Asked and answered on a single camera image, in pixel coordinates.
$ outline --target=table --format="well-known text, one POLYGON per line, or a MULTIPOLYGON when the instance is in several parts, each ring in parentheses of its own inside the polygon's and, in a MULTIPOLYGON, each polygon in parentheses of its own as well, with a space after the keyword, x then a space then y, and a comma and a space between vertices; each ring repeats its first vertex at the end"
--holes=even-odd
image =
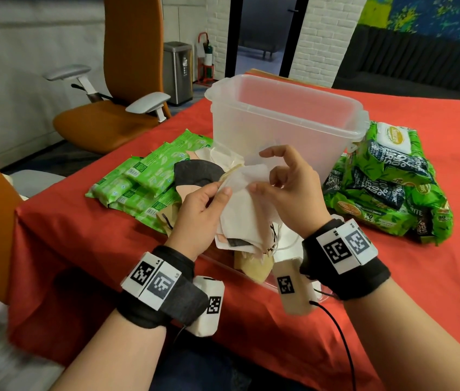
MULTIPOLYGON (((358 99, 372 119, 418 130, 455 215, 453 237, 435 247, 365 231, 396 282, 460 342, 460 101, 329 91, 358 99)), ((206 99, 18 207, 9 286, 12 343, 67 365, 92 337, 114 307, 113 290, 164 235, 83 195, 129 156, 145 156, 186 128, 211 134, 206 99)), ((229 260, 217 250, 207 255, 229 260)), ((225 282, 215 341, 319 390, 350 389, 344 346, 325 313, 289 317, 274 292, 203 258, 196 273, 225 282)), ((324 304, 345 333, 358 389, 383 389, 341 304, 324 304)))

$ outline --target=trash can lid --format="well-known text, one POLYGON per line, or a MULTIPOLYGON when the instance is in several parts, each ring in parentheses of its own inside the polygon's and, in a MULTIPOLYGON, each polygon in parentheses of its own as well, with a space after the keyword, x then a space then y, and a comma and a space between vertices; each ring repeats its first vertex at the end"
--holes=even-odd
POLYGON ((170 41, 170 42, 166 42, 163 45, 163 50, 167 52, 190 51, 192 50, 192 45, 185 44, 184 42, 179 42, 179 41, 170 41))

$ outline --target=colorful wall mural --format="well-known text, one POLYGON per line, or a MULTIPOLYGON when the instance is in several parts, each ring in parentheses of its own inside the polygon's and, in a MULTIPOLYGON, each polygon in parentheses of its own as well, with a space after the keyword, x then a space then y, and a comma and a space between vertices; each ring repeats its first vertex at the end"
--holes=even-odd
POLYGON ((460 0, 367 0, 359 23, 460 41, 460 0))

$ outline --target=black face mask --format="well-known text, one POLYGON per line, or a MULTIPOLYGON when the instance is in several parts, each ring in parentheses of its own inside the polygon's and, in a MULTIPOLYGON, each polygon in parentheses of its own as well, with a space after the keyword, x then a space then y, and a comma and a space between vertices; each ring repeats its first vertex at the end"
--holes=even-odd
POLYGON ((215 163, 207 160, 183 160, 174 165, 175 185, 205 185, 217 182, 224 174, 224 170, 215 163))

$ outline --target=finger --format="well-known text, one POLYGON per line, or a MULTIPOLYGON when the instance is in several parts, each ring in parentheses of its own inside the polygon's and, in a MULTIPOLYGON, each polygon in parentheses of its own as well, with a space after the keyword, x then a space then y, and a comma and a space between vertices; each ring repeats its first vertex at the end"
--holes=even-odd
POLYGON ((260 151, 259 155, 263 158, 282 157, 289 167, 294 167, 304 162, 299 152, 291 145, 274 145, 260 151))
POLYGON ((269 172, 269 183, 278 188, 286 184, 288 180, 288 172, 290 168, 287 166, 276 166, 269 172))
POLYGON ((224 208, 228 204, 228 201, 231 198, 231 188, 225 187, 221 189, 217 195, 215 195, 214 199, 208 209, 205 211, 209 217, 219 218, 221 213, 223 212, 224 208))
POLYGON ((254 182, 248 185, 248 190, 251 193, 267 198, 272 203, 278 202, 279 196, 282 195, 283 192, 280 188, 273 187, 267 182, 254 182))
POLYGON ((222 182, 213 182, 203 186, 195 192, 189 193, 185 198, 183 205, 186 204, 187 206, 193 206, 193 208, 199 210, 200 212, 205 210, 207 208, 208 201, 215 196, 221 184, 222 182))

